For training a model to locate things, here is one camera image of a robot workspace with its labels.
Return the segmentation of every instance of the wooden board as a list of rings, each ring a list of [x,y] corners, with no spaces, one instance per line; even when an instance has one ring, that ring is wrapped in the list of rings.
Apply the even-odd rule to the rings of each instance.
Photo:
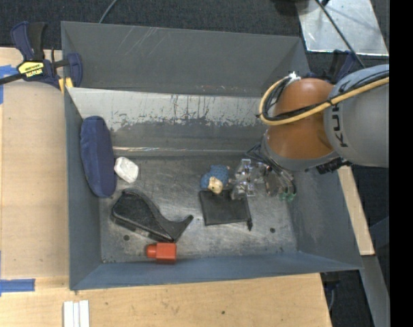
[[[0,65],[16,66],[21,61],[15,48],[0,48]],[[0,106],[4,279],[68,274],[63,108],[61,92],[47,84],[18,80],[4,85]]]
[[[361,255],[374,255],[375,249],[371,241],[369,226],[365,218],[363,205],[359,197],[353,172],[350,167],[343,166],[338,169],[338,177],[343,188],[344,198],[354,227],[356,242]]]
[[[62,326],[66,300],[88,300],[90,325],[332,326],[320,276],[71,292],[67,278],[37,280],[34,293],[4,294],[0,326]]]

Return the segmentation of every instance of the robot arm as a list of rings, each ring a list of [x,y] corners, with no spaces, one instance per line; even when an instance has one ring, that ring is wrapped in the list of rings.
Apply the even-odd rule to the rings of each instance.
[[[387,168],[388,96],[388,65],[351,73],[335,86],[285,77],[260,102],[259,117],[269,126],[260,154],[289,171],[327,172],[342,164]]]

